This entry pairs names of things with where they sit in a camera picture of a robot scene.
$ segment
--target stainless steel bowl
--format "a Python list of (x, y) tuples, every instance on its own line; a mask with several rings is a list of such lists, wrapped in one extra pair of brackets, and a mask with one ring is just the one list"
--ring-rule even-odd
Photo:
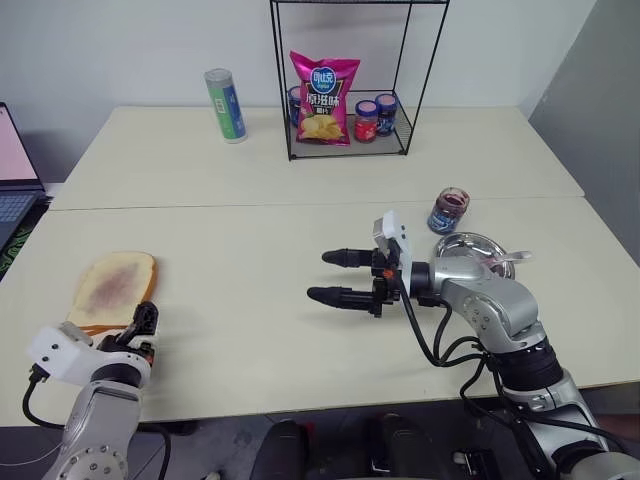
[[(507, 253), (500, 245), (484, 235), (472, 232), (454, 232), (445, 235), (436, 245), (436, 257), (492, 258)], [(502, 262), (491, 270), (504, 278), (516, 278), (513, 262)]]

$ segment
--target pink chip bag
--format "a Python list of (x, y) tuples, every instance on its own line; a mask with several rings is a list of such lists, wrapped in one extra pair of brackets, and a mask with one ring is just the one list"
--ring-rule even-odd
[(360, 60), (325, 58), (317, 62), (292, 51), (300, 77), (299, 142), (349, 145), (347, 92)]

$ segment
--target green label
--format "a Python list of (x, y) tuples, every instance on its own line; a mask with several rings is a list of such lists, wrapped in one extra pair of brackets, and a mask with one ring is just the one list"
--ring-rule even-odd
[(220, 129), (224, 138), (234, 139), (237, 138), (233, 129), (233, 121), (231, 118), (231, 112), (229, 110), (229, 104), (225, 98), (224, 90), (222, 88), (209, 88), (209, 96), (213, 103), (213, 109), (218, 116), (218, 122), (220, 122)]

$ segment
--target white table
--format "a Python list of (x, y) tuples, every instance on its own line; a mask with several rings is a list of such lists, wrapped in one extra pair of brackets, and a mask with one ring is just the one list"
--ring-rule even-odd
[(249, 138), (228, 145), (209, 108), (122, 107), (56, 197), (54, 210), (581, 196), (516, 108), (425, 109), (408, 156), (286, 155), (281, 110), (244, 110)]
[[(309, 286), (369, 288), (367, 269), (324, 264), (325, 250), (373, 247), (389, 208), (407, 224), (415, 258), (438, 237), (430, 205), (153, 208), (47, 213), (0, 284), (0, 425), (27, 425), (20, 401), (24, 349), (64, 320), (84, 269), (140, 249), (159, 262), (157, 362), (144, 420), (455, 398), (473, 367), (436, 369), (399, 306), (381, 319), (309, 300)], [(563, 366), (580, 386), (640, 379), (640, 273), (582, 198), (475, 200), (459, 230), (476, 231), (535, 261), (517, 277), (536, 296)], [(442, 311), (418, 310), (427, 338)], [(469, 334), (456, 317), (447, 341)], [(66, 419), (77, 389), (49, 381), (34, 397), (43, 418)], [(494, 392), (485, 375), (472, 390)]]

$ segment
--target black wire shelf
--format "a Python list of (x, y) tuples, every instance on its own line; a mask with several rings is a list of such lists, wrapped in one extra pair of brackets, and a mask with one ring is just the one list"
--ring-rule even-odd
[[(407, 155), (409, 147), (413, 139), (415, 126), (420, 114), (420, 107), (424, 98), (429, 76), (433, 66), (433, 61), (438, 48), (438, 43), (442, 34), (444, 21), (449, 8), (449, 0), (269, 0), (271, 6), (271, 24), (273, 29), (273, 41), (276, 55), (276, 63), (278, 66), (278, 84), (280, 90), (280, 100), (282, 106), (282, 117), (284, 122), (284, 132), (286, 137), (287, 155), (289, 160), (303, 158), (323, 158), (323, 157), (354, 157), (354, 156), (374, 156), (374, 155)], [(404, 5), (406, 9), (406, 19), (404, 21), (404, 29), (402, 34), (398, 35), (399, 54), (395, 67), (395, 76), (393, 83), (388, 88), (380, 89), (357, 89), (350, 90), (347, 94), (347, 130), (350, 137), (350, 145), (323, 145), (317, 143), (298, 142), (296, 141), (297, 127), (295, 127), (289, 116), (289, 106), (287, 99), (287, 91), (289, 88), (299, 85), (297, 77), (287, 79), (286, 65), (288, 61), (288, 52), (285, 53), (283, 48), (283, 26), (281, 18), (281, 6), (286, 8), (289, 4), (326, 4), (326, 5), (389, 5), (401, 8)], [(397, 89), (398, 76), (403, 65), (403, 53), (405, 50), (405, 40), (407, 38), (407, 30), (411, 22), (411, 14), (414, 7), (417, 6), (440, 6), (442, 15), (438, 24), (437, 35), (435, 37), (433, 50), (429, 57), (428, 67), (426, 68), (424, 82), (418, 87), (419, 100), (416, 106), (416, 113), (413, 118), (407, 114), (404, 108), (403, 98)], [(377, 136), (371, 143), (360, 143), (354, 136), (355, 114), (354, 106), (359, 100), (373, 99), (380, 93), (393, 94), (398, 101), (398, 109), (396, 111), (395, 129), (391, 135)]]

